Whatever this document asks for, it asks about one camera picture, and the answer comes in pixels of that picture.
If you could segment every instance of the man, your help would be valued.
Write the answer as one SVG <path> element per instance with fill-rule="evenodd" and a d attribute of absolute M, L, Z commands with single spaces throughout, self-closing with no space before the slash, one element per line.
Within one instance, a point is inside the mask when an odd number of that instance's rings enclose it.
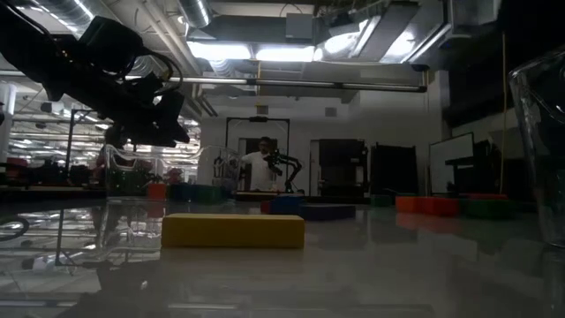
<path fill-rule="evenodd" d="M 253 191 L 273 191 L 275 186 L 275 175 L 268 168 L 264 160 L 271 152 L 271 139 L 261 137 L 259 140 L 259 151 L 244 155 L 241 158 L 243 163 L 251 164 L 251 186 Z"/>

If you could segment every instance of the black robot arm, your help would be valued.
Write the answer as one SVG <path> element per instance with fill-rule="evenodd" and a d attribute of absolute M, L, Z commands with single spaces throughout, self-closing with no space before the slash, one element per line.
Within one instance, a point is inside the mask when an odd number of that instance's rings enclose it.
<path fill-rule="evenodd" d="M 51 101 L 69 95 L 121 125 L 133 143 L 174 147 L 175 140 L 189 141 L 177 122 L 184 100 L 176 91 L 180 82 L 164 86 L 180 69 L 170 58 L 145 48 L 137 33 L 115 20 L 94 17 L 77 40 L 50 34 L 8 0 L 0 0 L 0 53 L 41 83 Z M 162 60 L 168 70 L 126 79 L 136 58 L 145 55 Z M 162 99 L 154 105 L 157 95 Z"/>
<path fill-rule="evenodd" d="M 284 181 L 284 191 L 286 193 L 292 193 L 292 181 L 302 170 L 302 164 L 300 163 L 300 161 L 297 158 L 291 157 L 289 155 L 282 155 L 281 153 L 279 153 L 278 149 L 273 154 L 266 156 L 265 161 L 267 161 L 268 168 L 278 176 L 281 176 L 283 174 L 283 171 L 276 167 L 277 164 L 285 164 L 292 167 L 292 173 L 286 179 L 286 181 Z"/>

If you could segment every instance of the ceiling light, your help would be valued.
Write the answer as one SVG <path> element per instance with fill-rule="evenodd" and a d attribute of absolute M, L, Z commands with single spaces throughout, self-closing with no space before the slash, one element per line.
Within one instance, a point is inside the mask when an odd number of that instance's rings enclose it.
<path fill-rule="evenodd" d="M 387 55 L 392 55 L 397 57 L 404 56 L 405 54 L 410 53 L 413 47 L 414 47 L 414 34 L 412 34 L 412 32 L 406 31 L 400 34 L 400 36 L 398 36 L 396 41 L 392 43 L 392 45 L 387 51 L 386 56 Z"/>
<path fill-rule="evenodd" d="M 85 116 L 85 118 L 95 123 L 98 122 L 98 119 L 92 118 L 90 116 Z"/>
<path fill-rule="evenodd" d="M 400 63 L 404 63 L 406 61 L 410 63 L 415 63 L 416 60 L 422 56 L 422 54 L 428 51 L 437 41 L 441 39 L 443 35 L 449 32 L 449 30 L 451 30 L 450 24 L 443 26 L 440 29 L 440 31 L 432 39 L 430 39 L 430 41 L 428 41 L 428 43 L 426 43 L 423 47 L 419 48 L 418 51 L 414 53 L 414 55 L 412 55 L 411 57 L 405 57 Z"/>
<path fill-rule="evenodd" d="M 266 48 L 261 49 L 256 58 L 260 61 L 274 62 L 312 62 L 314 56 L 314 46 L 305 48 Z"/>
<path fill-rule="evenodd" d="M 314 61 L 321 61 L 322 58 L 324 58 L 324 51 L 322 49 L 316 49 L 314 51 L 314 57 L 313 60 Z"/>
<path fill-rule="evenodd" d="M 187 42 L 195 57 L 205 58 L 208 61 L 220 61 L 224 59 L 250 59 L 251 52 L 245 44 L 225 43 L 198 43 Z"/>
<path fill-rule="evenodd" d="M 326 51 L 330 54 L 335 54 L 343 49 L 351 47 L 358 35 L 359 32 L 353 32 L 333 36 L 324 43 L 324 49 L 326 49 Z"/>

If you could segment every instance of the clear plastic container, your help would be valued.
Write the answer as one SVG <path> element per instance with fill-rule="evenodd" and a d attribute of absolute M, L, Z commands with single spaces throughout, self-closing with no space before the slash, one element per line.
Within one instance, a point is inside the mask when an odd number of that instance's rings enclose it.
<path fill-rule="evenodd" d="M 542 234 L 565 247 L 565 51 L 520 66 L 510 86 Z"/>
<path fill-rule="evenodd" d="M 239 154 L 208 146 L 170 163 L 148 153 L 106 147 L 109 198 L 216 204 L 232 198 L 239 179 Z"/>

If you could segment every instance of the red block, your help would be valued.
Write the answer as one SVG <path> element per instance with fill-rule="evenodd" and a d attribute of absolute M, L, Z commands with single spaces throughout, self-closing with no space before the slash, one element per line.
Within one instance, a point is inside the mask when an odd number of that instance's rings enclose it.
<path fill-rule="evenodd" d="M 262 201 L 261 202 L 261 213 L 268 214 L 271 210 L 271 201 Z"/>
<path fill-rule="evenodd" d="M 418 213 L 419 197 L 397 196 L 395 199 L 396 212 L 398 213 Z"/>
<path fill-rule="evenodd" d="M 459 200 L 447 198 L 420 198 L 421 210 L 431 216 L 458 216 Z"/>
<path fill-rule="evenodd" d="M 147 196 L 152 200 L 167 200 L 167 185 L 149 184 L 147 187 Z"/>

